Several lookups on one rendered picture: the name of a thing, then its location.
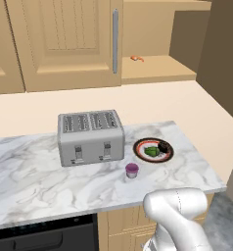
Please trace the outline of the grey four-slot toaster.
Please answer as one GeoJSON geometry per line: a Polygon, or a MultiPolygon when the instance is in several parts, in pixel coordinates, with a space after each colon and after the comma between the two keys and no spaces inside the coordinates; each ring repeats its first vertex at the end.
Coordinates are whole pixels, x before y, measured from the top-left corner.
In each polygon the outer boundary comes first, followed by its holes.
{"type": "Polygon", "coordinates": [[[124,158],[125,135],[116,110],[60,114],[57,139],[63,167],[124,158]]]}

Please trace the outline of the tan cabinet door plain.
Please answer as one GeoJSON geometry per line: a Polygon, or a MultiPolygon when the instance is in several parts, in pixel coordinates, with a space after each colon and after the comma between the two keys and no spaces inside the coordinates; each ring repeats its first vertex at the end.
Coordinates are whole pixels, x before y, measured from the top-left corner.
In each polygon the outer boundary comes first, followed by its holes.
{"type": "Polygon", "coordinates": [[[22,71],[5,0],[0,0],[0,94],[24,92],[22,71]]]}

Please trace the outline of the green avocado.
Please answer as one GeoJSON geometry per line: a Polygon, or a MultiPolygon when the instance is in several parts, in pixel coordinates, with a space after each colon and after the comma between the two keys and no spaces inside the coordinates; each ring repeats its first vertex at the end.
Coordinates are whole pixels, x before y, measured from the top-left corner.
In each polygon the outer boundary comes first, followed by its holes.
{"type": "Polygon", "coordinates": [[[160,154],[160,149],[155,146],[150,146],[150,147],[146,147],[144,149],[144,152],[146,155],[149,155],[151,157],[156,157],[160,154]]]}

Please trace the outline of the brown open cabinet door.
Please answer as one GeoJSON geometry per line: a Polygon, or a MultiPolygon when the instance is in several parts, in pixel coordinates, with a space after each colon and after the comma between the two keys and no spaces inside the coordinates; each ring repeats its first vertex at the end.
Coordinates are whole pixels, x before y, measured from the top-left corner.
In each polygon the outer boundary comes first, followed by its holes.
{"type": "Polygon", "coordinates": [[[233,0],[212,0],[197,82],[233,117],[233,0]]]}

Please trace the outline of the tan cabinet door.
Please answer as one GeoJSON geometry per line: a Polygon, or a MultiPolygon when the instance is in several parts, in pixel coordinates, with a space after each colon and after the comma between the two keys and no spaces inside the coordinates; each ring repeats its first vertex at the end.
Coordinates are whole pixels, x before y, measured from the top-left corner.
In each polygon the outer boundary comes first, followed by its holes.
{"type": "Polygon", "coordinates": [[[118,86],[123,0],[6,0],[25,90],[118,86]],[[117,74],[113,10],[118,10],[117,74]]]}

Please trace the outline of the open tan cabinet shelf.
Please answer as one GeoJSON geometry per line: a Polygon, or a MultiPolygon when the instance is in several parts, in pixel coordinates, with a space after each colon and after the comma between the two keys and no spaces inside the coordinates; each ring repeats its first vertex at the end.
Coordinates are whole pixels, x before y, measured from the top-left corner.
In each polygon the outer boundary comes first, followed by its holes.
{"type": "Polygon", "coordinates": [[[121,82],[194,80],[210,8],[207,0],[124,0],[121,82]]]}

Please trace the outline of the purple jam jar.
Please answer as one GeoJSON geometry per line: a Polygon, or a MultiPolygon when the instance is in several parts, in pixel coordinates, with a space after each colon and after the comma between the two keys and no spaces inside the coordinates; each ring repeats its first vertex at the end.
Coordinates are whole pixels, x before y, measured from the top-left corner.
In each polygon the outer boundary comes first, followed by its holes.
{"type": "Polygon", "coordinates": [[[129,163],[126,165],[125,170],[126,170],[126,175],[129,178],[136,178],[139,171],[139,167],[134,163],[129,163]]]}

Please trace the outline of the dark rimmed round plate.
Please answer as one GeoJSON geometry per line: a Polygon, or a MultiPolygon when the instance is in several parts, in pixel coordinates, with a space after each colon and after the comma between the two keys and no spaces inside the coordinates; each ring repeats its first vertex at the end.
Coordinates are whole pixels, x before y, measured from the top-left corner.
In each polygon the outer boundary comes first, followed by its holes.
{"type": "Polygon", "coordinates": [[[137,140],[133,145],[133,152],[139,159],[154,164],[169,161],[174,155],[174,150],[167,141],[154,137],[137,140]]]}

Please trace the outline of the tan base cabinet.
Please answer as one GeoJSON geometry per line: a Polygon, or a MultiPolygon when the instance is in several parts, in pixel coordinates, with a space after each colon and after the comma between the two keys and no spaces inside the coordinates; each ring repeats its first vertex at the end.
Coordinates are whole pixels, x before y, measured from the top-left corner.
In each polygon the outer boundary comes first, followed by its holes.
{"type": "MultiPolygon", "coordinates": [[[[206,194],[207,209],[194,221],[201,226],[206,219],[213,195],[206,194]]],[[[157,223],[148,218],[143,203],[97,214],[99,251],[142,251],[153,236],[157,223]]]]}

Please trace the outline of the black dishwasher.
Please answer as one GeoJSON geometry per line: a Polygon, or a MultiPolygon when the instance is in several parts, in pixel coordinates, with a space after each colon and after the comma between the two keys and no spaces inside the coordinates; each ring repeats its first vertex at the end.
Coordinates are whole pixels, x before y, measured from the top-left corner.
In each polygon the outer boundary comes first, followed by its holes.
{"type": "Polygon", "coordinates": [[[0,251],[99,251],[97,215],[0,229],[0,251]]]}

